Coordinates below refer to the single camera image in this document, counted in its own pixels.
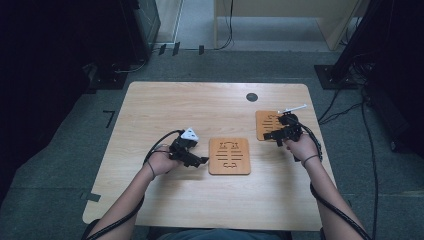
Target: wooden table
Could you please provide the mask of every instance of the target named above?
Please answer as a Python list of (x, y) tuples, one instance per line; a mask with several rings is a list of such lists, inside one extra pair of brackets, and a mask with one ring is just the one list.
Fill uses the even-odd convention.
[(339, 42), (358, 10), (369, 0), (214, 0), (214, 46), (218, 47), (218, 17), (314, 17), (330, 50)]
[[(250, 102), (246, 95), (255, 93)], [(308, 88), (302, 84), (134, 82), (106, 149), (83, 219), (100, 218), (166, 133), (192, 127), (200, 140), (190, 152), (208, 156), (209, 139), (247, 138), (249, 175), (210, 175), (208, 165), (180, 166), (149, 186), (137, 224), (148, 226), (318, 231), (321, 221), (305, 169), (285, 147), (256, 138), (255, 112), (307, 104), (294, 112), (321, 141)], [(171, 144), (177, 135), (164, 141)]]

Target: cork coaster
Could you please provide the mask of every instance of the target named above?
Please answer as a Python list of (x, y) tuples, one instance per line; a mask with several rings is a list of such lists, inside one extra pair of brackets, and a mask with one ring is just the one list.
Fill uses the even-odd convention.
[(277, 111), (256, 111), (256, 138), (264, 141), (264, 133), (280, 130), (283, 126), (278, 118), (282, 115)]
[(250, 174), (249, 142), (245, 138), (211, 138), (209, 173), (212, 175)]

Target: wire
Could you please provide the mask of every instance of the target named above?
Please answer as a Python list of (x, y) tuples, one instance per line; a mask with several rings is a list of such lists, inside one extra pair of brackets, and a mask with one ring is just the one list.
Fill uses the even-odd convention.
[[(353, 30), (353, 32), (355, 32), (356, 29), (358, 29), (359, 19), (361, 19), (361, 18), (360, 17), (357, 17), (356, 18), (355, 30)], [(346, 42), (342, 39), (339, 44), (340, 45), (343, 45), (343, 46), (347, 46), (349, 44), (349, 42), (350, 42), (350, 38), (352, 37), (352, 35), (353, 34), (349, 34), (349, 27), (346, 27), (346, 31), (345, 31)]]
[(228, 46), (230, 45), (230, 43), (231, 43), (231, 42), (233, 42), (233, 43), (234, 43), (234, 40), (233, 40), (233, 26), (232, 26), (232, 19), (233, 19), (233, 6), (234, 6), (234, 0), (231, 0), (231, 7), (230, 7), (230, 20), (229, 20), (229, 23), (228, 23), (228, 20), (227, 20), (227, 16), (225, 16), (225, 22), (227, 23), (228, 29), (229, 29), (229, 31), (230, 31), (230, 34), (229, 34), (229, 36), (228, 36), (228, 38), (227, 38), (227, 41), (225, 42), (225, 44), (224, 44), (222, 47), (220, 47), (220, 48), (215, 48), (214, 50), (222, 50), (222, 49), (224, 49), (224, 48), (228, 47)]
[[(182, 133), (184, 133), (184, 130), (174, 130), (172, 132), (167, 133), (165, 136), (163, 136), (161, 139), (159, 139), (159, 141), (157, 141), (153, 147), (149, 150), (149, 152), (147, 153), (145, 159), (144, 159), (144, 163), (147, 162), (147, 160), (149, 160), (150, 156), (155, 153), (155, 152), (168, 152), (168, 151), (162, 151), (162, 150), (156, 150), (156, 147), (167, 137), (169, 137), (170, 135), (174, 134), (174, 133), (179, 133), (180, 135)], [(86, 238), (86, 240), (92, 240), (92, 239), (97, 239), (103, 235), (105, 235), (106, 233), (112, 231), (113, 229), (119, 227), (120, 225), (122, 225), (123, 223), (125, 223), (126, 221), (128, 221), (129, 219), (131, 219), (135, 214), (137, 214), (137, 212), (140, 210), (141, 206), (143, 205), (144, 202), (144, 196), (143, 198), (140, 200), (140, 202), (137, 204), (137, 206), (130, 212), (128, 213), (126, 216), (124, 216), (123, 218), (119, 219), (118, 221), (110, 224), (107, 227), (104, 227), (103, 229), (99, 230), (98, 232), (94, 233), (93, 235), (91, 235), (90, 237)]]
[(147, 160), (149, 160), (150, 156), (152, 156), (152, 154), (156, 151), (155, 148), (159, 145), (159, 143), (161, 143), (165, 138), (169, 137), (170, 135), (174, 134), (174, 133), (178, 133), (178, 134), (183, 134), (184, 130), (174, 130), (172, 132), (167, 133), (165, 136), (163, 136), (161, 139), (159, 139), (152, 148), (150, 148), (149, 152), (147, 153), (146, 157), (144, 158), (143, 164), (147, 162)]
[(336, 120), (339, 116), (344, 115), (344, 114), (347, 114), (350, 110), (355, 109), (355, 108), (357, 108), (357, 107), (360, 107), (361, 105), (362, 105), (362, 103), (354, 104), (354, 105), (352, 105), (350, 108), (348, 108), (348, 109), (346, 109), (346, 110), (344, 110), (344, 111), (342, 111), (342, 112), (334, 113), (334, 114), (332, 114), (332, 115), (328, 116), (326, 119), (324, 119), (324, 120), (322, 120), (322, 121), (318, 122), (318, 124), (319, 124), (319, 125), (324, 125), (324, 124), (326, 124), (326, 123), (328, 123), (328, 122), (331, 122), (331, 121), (333, 121), (333, 120)]
[(322, 203), (324, 206), (326, 206), (328, 209), (330, 209), (332, 212), (334, 212), (335, 214), (337, 214), (337, 216), (339, 216), (340, 218), (342, 218), (347, 224), (349, 224), (353, 230), (355, 230), (361, 237), (362, 239), (366, 239), (366, 240), (371, 240), (371, 238), (368, 236), (368, 234), (365, 232), (364, 229), (362, 229), (361, 226), (359, 226), (352, 218), (350, 218), (348, 215), (346, 215), (343, 211), (341, 211), (340, 209), (338, 209), (336, 206), (334, 206), (333, 204), (327, 202), (324, 198), (322, 198), (317, 191), (315, 190), (314, 186), (312, 185), (312, 183), (310, 184), (310, 188), (311, 188), (311, 193), (312, 195), (320, 202)]
[(372, 168), (373, 168), (373, 175), (374, 175), (374, 221), (373, 221), (373, 230), (372, 230), (372, 239), (376, 239), (376, 232), (377, 232), (377, 217), (378, 217), (378, 175), (377, 175), (377, 162), (375, 159), (375, 149), (374, 149), (374, 142), (372, 140), (371, 131), (368, 127), (368, 122), (365, 117), (365, 109), (364, 105), (366, 104), (366, 100), (364, 98), (362, 102), (362, 119), (364, 121), (365, 129), (368, 134), (368, 139), (370, 141), (371, 146), (371, 161), (372, 161)]
[(330, 109), (333, 107), (334, 101), (336, 101), (337, 95), (339, 95), (340, 88), (334, 91), (333, 99), (331, 99), (330, 105), (327, 107), (325, 112), (321, 115), (321, 117), (318, 119), (318, 122), (321, 122), (321, 120), (327, 115), (327, 113), (330, 111)]
[(134, 217), (135, 214), (137, 214), (137, 212), (140, 210), (141, 206), (143, 205), (143, 202), (144, 202), (144, 196), (140, 200), (140, 202), (137, 204), (137, 206), (128, 215), (126, 215), (125, 217), (119, 219), (118, 221), (110, 224), (109, 226), (104, 227), (103, 229), (101, 229), (98, 232), (94, 233), (90, 237), (86, 238), (86, 240), (97, 239), (97, 238), (105, 235), (106, 233), (112, 231), (113, 229), (119, 227), (120, 225), (122, 225), (123, 223), (125, 223), (126, 221), (128, 221), (129, 219), (131, 219), (132, 217)]
[(143, 61), (143, 64), (141, 66), (135, 68), (135, 69), (122, 70), (122, 71), (121, 70), (118, 70), (118, 71), (115, 71), (115, 73), (132, 73), (132, 72), (136, 72), (136, 71), (140, 70), (142, 67), (144, 67), (144, 65), (146, 64), (146, 62), (147, 61)]

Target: table surface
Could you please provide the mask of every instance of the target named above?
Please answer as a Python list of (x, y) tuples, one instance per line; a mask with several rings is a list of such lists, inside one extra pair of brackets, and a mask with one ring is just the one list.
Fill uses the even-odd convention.
[[(247, 100), (255, 93), (258, 100)], [(307, 104), (294, 113), (321, 141), (323, 165), (334, 181), (308, 88), (303, 84), (134, 82), (130, 85), (88, 201), (86, 223), (101, 218), (139, 171), (162, 136), (193, 128), (190, 150), (208, 156), (211, 138), (246, 138), (249, 175), (210, 175), (208, 164), (180, 166), (149, 186), (137, 225), (318, 231), (321, 221), (308, 175), (292, 154), (256, 138), (255, 112)], [(171, 144), (177, 135), (163, 143)]]

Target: wooden board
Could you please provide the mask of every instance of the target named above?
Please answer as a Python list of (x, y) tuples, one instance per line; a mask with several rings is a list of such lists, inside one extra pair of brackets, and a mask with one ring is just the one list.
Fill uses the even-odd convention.
[(264, 133), (270, 133), (283, 127), (278, 118), (283, 114), (277, 111), (256, 111), (256, 138), (264, 141)]
[(210, 139), (209, 173), (212, 175), (250, 174), (249, 142), (247, 139)]

